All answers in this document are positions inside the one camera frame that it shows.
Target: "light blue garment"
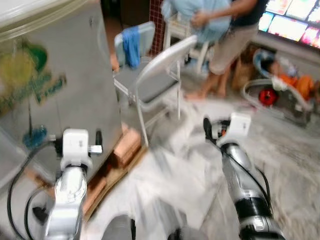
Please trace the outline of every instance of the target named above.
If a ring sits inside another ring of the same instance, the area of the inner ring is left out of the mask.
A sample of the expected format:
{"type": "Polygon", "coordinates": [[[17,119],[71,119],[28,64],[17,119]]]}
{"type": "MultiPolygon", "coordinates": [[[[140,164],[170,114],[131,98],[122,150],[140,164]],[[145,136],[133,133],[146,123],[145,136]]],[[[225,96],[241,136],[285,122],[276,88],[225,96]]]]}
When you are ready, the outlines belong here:
{"type": "MultiPolygon", "coordinates": [[[[230,6],[230,0],[164,0],[161,13],[165,21],[176,14],[182,15],[184,22],[190,22],[197,11],[213,12],[226,9],[230,6]]],[[[198,42],[218,41],[228,30],[231,17],[221,17],[210,21],[208,25],[198,29],[192,29],[192,33],[198,36],[198,42]]]]}
{"type": "Polygon", "coordinates": [[[125,61],[136,69],[140,65],[140,34],[137,26],[126,28],[122,32],[125,61]]]}

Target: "bare leg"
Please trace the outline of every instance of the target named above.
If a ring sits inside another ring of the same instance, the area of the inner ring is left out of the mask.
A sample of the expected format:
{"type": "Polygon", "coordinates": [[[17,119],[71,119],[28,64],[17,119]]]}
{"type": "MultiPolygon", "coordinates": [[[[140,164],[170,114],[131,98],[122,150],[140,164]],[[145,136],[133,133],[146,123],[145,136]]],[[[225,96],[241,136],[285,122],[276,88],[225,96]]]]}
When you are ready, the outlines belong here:
{"type": "Polygon", "coordinates": [[[230,75],[230,66],[225,70],[224,74],[221,75],[219,79],[216,94],[221,98],[225,98],[227,96],[227,82],[229,79],[229,75],[230,75]]]}
{"type": "Polygon", "coordinates": [[[216,81],[219,80],[220,75],[216,75],[212,72],[209,73],[207,79],[205,80],[204,84],[202,85],[201,89],[198,91],[194,91],[188,93],[184,96],[187,100],[203,100],[207,97],[208,93],[210,92],[213,85],[216,81]]]}

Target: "stroller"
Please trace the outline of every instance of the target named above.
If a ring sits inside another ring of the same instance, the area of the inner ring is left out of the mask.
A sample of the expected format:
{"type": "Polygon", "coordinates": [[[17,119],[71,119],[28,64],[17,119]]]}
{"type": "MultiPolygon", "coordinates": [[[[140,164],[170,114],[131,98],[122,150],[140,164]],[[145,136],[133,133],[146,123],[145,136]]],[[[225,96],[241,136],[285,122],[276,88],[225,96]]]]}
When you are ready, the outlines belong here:
{"type": "MultiPolygon", "coordinates": [[[[261,67],[261,62],[274,60],[275,54],[259,49],[253,56],[253,64],[261,75],[261,79],[248,82],[242,95],[254,106],[267,111],[271,115],[289,119],[300,126],[310,121],[313,106],[292,86],[273,76],[261,67]]],[[[277,58],[284,71],[291,77],[299,76],[297,68],[286,58],[277,58]]]]}

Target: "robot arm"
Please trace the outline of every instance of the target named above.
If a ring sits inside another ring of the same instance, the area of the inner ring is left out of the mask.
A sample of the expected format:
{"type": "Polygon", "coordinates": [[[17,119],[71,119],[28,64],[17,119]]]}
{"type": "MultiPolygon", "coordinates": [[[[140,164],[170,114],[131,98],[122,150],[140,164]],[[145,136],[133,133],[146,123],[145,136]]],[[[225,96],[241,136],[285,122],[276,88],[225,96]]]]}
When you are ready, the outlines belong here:
{"type": "Polygon", "coordinates": [[[268,186],[268,182],[259,182],[263,173],[256,169],[246,152],[235,142],[235,139],[248,134],[250,122],[249,116],[233,113],[230,119],[217,122],[220,124],[219,138],[214,139],[212,124],[205,118],[205,137],[222,153],[222,170],[238,215],[240,238],[285,240],[279,225],[273,219],[270,196],[262,187],[264,184],[268,186]]]}
{"type": "Polygon", "coordinates": [[[62,137],[61,177],[54,186],[55,202],[49,214],[44,239],[79,239],[83,203],[87,192],[87,170],[92,167],[90,154],[102,153],[102,134],[96,133],[96,145],[89,146],[88,131],[67,129],[62,137]]]}

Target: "tiled floor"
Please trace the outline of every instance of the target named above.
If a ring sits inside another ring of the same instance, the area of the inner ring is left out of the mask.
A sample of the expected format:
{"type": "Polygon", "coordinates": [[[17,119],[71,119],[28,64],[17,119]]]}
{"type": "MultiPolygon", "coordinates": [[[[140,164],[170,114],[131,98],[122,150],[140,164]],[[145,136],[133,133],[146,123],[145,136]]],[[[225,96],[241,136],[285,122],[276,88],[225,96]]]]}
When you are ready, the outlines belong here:
{"type": "MultiPolygon", "coordinates": [[[[195,77],[182,77],[184,88],[197,85],[195,77]]],[[[136,110],[121,99],[123,120],[139,127],[136,110]]],[[[175,96],[165,104],[175,106],[175,96]]],[[[260,111],[254,111],[236,96],[226,100],[210,97],[203,102],[181,103],[177,113],[159,119],[148,128],[149,152],[103,200],[81,239],[101,239],[113,217],[128,214],[136,220],[137,240],[166,240],[176,227],[188,224],[203,231],[209,240],[238,239],[238,220],[222,172],[221,154],[205,142],[204,116],[212,120],[230,113],[252,114],[248,137],[240,144],[269,179],[274,216],[288,239],[319,239],[320,229],[320,119],[300,128],[260,111]]],[[[21,213],[34,184],[24,179],[12,206],[22,229],[21,213]]],[[[6,216],[6,193],[0,199],[0,214],[6,216]]],[[[0,230],[11,236],[6,217],[0,230]]],[[[33,223],[36,239],[40,227],[33,223]]]]}

